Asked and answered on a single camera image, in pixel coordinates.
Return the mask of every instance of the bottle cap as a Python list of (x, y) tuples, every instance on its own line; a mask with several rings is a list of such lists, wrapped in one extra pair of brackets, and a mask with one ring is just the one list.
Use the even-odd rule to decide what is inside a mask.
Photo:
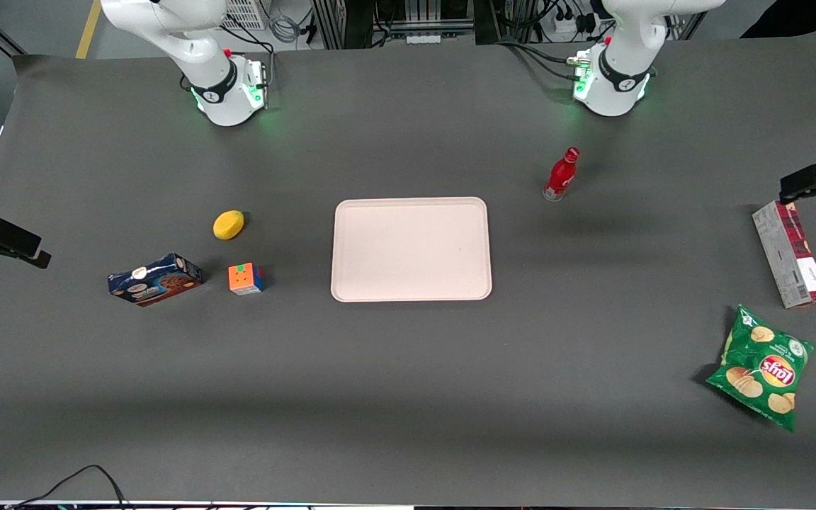
[(213, 235), (223, 241), (229, 241), (244, 228), (244, 214), (240, 210), (227, 210), (213, 223)]
[(566, 161), (573, 164), (573, 162), (577, 161), (577, 157), (579, 157), (580, 154), (581, 154), (581, 151), (579, 151), (579, 149), (577, 149), (577, 147), (570, 147), (566, 151)]

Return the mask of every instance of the red bottle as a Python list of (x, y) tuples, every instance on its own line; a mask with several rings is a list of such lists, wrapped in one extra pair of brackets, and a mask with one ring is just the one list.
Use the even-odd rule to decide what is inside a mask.
[(566, 156), (553, 165), (553, 172), (550, 180), (543, 187), (543, 197), (549, 201), (560, 201), (565, 196), (566, 190), (575, 179), (577, 170), (577, 157), (581, 152), (577, 147), (570, 147), (566, 151)]

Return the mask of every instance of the green chip bag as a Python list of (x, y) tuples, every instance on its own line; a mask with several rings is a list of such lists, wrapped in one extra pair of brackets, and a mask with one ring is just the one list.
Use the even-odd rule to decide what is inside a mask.
[(794, 432), (795, 390), (814, 346), (767, 326), (739, 305), (720, 367), (707, 382)]

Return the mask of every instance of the gray tablecloth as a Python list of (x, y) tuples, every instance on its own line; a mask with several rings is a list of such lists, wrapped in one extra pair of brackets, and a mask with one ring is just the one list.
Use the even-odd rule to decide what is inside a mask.
[[(750, 219), (816, 162), (816, 33), (670, 43), (616, 119), (495, 46), (279, 55), (231, 129), (168, 60), (18, 67), (0, 216), (54, 258), (0, 259), (0, 498), (97, 462), (132, 499), (816, 508), (816, 352), (794, 435), (701, 383), (738, 303), (816, 344)], [(438, 195), (488, 204), (490, 297), (333, 300), (336, 204)], [(227, 209), (251, 219), (220, 242)], [(210, 282), (106, 292), (169, 251)], [(227, 290), (244, 261), (266, 293)]]

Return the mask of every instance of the yellow floor line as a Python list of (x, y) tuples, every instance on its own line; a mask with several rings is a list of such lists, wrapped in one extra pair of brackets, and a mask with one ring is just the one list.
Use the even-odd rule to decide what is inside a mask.
[(100, 19), (101, 10), (103, 10), (103, 7), (100, 6), (100, 0), (93, 0), (93, 3), (90, 4), (90, 13), (87, 14), (84, 32), (81, 33), (81, 42), (78, 42), (74, 58), (87, 58), (87, 52), (90, 51), (90, 42), (94, 39), (96, 22)]

